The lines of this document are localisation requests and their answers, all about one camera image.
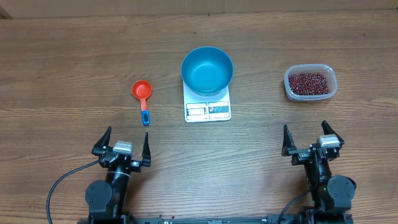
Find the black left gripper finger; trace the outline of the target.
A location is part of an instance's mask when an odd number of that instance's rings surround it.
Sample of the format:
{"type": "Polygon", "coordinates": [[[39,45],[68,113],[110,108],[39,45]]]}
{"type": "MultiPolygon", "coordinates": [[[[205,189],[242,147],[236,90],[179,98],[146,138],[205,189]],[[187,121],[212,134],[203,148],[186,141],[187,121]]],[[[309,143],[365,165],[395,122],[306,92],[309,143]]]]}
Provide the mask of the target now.
{"type": "Polygon", "coordinates": [[[145,133],[144,144],[142,149],[142,166],[150,167],[151,165],[151,153],[149,148],[149,134],[145,133]]]}
{"type": "Polygon", "coordinates": [[[109,141],[111,137],[112,127],[108,127],[102,137],[94,144],[92,148],[92,155],[102,156],[105,152],[109,151],[109,141]]]}

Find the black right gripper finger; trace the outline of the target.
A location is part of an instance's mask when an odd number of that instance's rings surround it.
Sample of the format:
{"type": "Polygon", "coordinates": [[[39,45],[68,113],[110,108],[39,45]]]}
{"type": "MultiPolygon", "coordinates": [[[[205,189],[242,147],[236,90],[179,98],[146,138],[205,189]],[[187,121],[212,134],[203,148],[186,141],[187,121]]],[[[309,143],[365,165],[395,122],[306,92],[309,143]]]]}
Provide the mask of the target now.
{"type": "Polygon", "coordinates": [[[288,126],[284,125],[284,139],[282,144],[282,156],[291,156],[296,150],[292,134],[290,133],[288,126]]]}
{"type": "Polygon", "coordinates": [[[334,134],[338,138],[340,146],[345,143],[345,141],[331,128],[326,120],[322,121],[322,129],[325,135],[334,134]]]}

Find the orange scoop with blue handle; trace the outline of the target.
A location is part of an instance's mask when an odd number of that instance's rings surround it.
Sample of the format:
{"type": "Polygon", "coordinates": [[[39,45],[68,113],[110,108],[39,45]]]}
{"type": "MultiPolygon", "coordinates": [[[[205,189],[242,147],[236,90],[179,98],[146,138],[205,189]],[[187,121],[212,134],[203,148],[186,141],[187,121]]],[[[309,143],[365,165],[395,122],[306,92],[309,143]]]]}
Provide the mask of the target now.
{"type": "Polygon", "coordinates": [[[152,94],[150,83],[146,80],[138,80],[132,86],[132,94],[140,101],[143,125],[150,125],[150,115],[147,107],[147,99],[150,98],[152,94]]]}

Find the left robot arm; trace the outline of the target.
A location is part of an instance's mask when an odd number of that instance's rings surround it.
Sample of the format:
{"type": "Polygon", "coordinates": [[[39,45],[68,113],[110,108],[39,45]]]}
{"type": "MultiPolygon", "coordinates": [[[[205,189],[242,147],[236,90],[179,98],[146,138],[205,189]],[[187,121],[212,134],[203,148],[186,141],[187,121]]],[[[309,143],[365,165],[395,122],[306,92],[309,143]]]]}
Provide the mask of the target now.
{"type": "Polygon", "coordinates": [[[98,164],[107,169],[104,180],[92,182],[85,192],[89,206],[87,223],[136,223],[135,218],[124,211],[131,174],[150,167],[151,154],[148,134],[144,136],[142,159],[132,159],[131,142],[117,141],[109,145],[112,128],[109,127],[92,148],[92,154],[99,157],[98,164]]]}

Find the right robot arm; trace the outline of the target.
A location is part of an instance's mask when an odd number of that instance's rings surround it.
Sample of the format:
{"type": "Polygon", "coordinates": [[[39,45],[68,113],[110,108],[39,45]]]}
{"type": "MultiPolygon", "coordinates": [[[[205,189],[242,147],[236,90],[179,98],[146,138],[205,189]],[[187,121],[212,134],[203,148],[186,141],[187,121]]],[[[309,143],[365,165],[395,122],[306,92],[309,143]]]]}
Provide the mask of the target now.
{"type": "Polygon", "coordinates": [[[284,140],[281,155],[291,157],[293,166],[303,165],[308,190],[290,201],[280,212],[278,223],[353,223],[352,199],[356,182],[343,175],[332,175],[329,162],[340,156],[345,141],[327,123],[322,121],[323,134],[306,149],[298,149],[287,125],[284,125],[284,140]],[[296,215],[286,211],[296,202],[310,194],[311,207],[303,207],[296,215]]]}

